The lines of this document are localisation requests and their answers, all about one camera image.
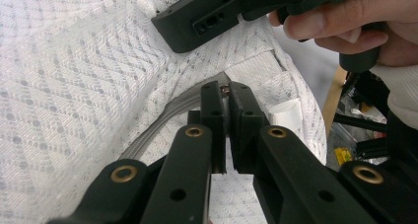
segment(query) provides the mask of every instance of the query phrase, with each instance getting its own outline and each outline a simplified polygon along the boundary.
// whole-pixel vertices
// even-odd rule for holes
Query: black mechanical part
[[[234,168],[240,174],[253,174],[257,157],[258,131],[268,124],[268,121],[251,88],[247,85],[230,83],[229,108]]]
[[[258,155],[283,196],[280,216],[271,223],[377,223],[291,130],[261,128]],[[266,177],[265,171],[255,175]]]
[[[387,157],[386,138],[376,138],[357,143],[356,159]]]
[[[203,85],[200,95],[200,123],[212,131],[212,174],[225,174],[227,118],[218,82]]]
[[[372,23],[362,27],[362,30],[381,30],[382,23]],[[361,53],[339,54],[339,63],[341,67],[348,72],[361,73],[371,69],[376,65],[379,57],[380,48],[375,47]]]
[[[417,189],[380,167],[360,161],[345,163],[339,179],[378,223],[417,222],[418,213],[412,211],[418,208]]]
[[[141,224],[208,222],[211,146],[206,126],[190,124],[177,132]]]
[[[295,1],[180,0],[151,21],[174,52],[185,53],[237,25],[241,13],[250,21]]]
[[[347,116],[344,114],[336,113],[334,122],[356,126],[364,129],[370,129],[377,132],[386,132],[386,124],[365,120],[362,118]]]
[[[417,130],[390,124],[389,114],[388,126],[404,135],[387,135],[397,142],[396,151],[389,146],[391,158],[379,166],[348,162],[335,176],[291,130],[266,125],[249,87],[231,83],[229,89],[234,163],[254,174],[268,223],[416,223],[416,151],[407,141],[416,140]],[[189,122],[200,121],[201,112],[189,115]],[[209,127],[191,123],[177,132],[167,157],[148,168],[133,160],[110,164],[71,216],[48,223],[206,224],[212,137]]]
[[[102,170],[72,215],[48,224],[139,223],[151,191],[145,164],[119,160]]]

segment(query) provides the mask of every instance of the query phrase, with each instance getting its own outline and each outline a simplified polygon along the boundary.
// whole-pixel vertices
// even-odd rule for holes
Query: white textured cloth
[[[150,20],[176,1],[0,0],[0,223],[70,214],[166,103],[223,71],[264,92],[265,107],[300,98],[304,139],[324,163],[320,110],[267,21],[175,54]],[[259,82],[245,73],[253,64],[278,73]]]
[[[387,105],[406,125],[418,129],[418,66],[375,66],[378,75],[390,90]]]

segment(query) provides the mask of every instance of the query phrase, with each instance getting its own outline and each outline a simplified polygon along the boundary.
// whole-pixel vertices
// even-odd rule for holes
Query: yellow object
[[[335,148],[334,151],[340,166],[346,162],[353,161],[353,157],[347,148]]]
[[[360,112],[366,113],[368,112],[373,106],[369,107],[366,103],[360,104]]]

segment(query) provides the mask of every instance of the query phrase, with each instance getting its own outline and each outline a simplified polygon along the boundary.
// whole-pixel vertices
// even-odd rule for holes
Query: black plastic handle
[[[372,23],[362,27],[363,30],[381,30],[383,23]],[[339,63],[341,67],[348,72],[365,72],[376,65],[379,57],[380,48],[372,48],[367,51],[356,54],[339,54]]]

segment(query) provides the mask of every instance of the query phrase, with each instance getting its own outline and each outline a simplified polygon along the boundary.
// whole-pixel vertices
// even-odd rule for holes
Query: screw hole
[[[282,130],[279,130],[279,129],[274,129],[274,130],[272,130],[271,131],[273,134],[275,134],[275,135],[283,135],[283,131]]]
[[[214,116],[219,116],[219,115],[221,115],[221,113],[220,113],[220,112],[218,112],[218,111],[211,112],[210,114],[212,114],[212,115],[214,115]]]
[[[174,201],[182,201],[185,199],[185,196],[185,191],[181,188],[173,190],[172,193],[170,193],[170,198]]]
[[[367,170],[361,170],[360,174],[369,179],[375,179],[376,175]]]
[[[138,170],[133,166],[121,166],[111,173],[110,178],[115,183],[127,183],[133,178],[135,178]]]
[[[280,128],[270,128],[268,129],[268,134],[270,134],[273,137],[278,137],[278,138],[283,138],[287,136],[286,131]]]
[[[377,172],[375,169],[366,166],[357,166],[353,168],[353,173],[356,175],[357,178],[360,180],[373,184],[379,185],[383,183],[382,175]]]
[[[213,28],[215,27],[215,25],[218,23],[218,18],[216,18],[215,16],[210,17],[209,19],[206,20],[206,26],[208,28]]]
[[[320,199],[327,202],[333,202],[335,200],[334,195],[332,195],[332,193],[327,190],[321,190],[317,193],[317,195],[320,197]]]
[[[203,129],[198,127],[191,127],[185,131],[185,134],[189,137],[199,137],[203,134]]]

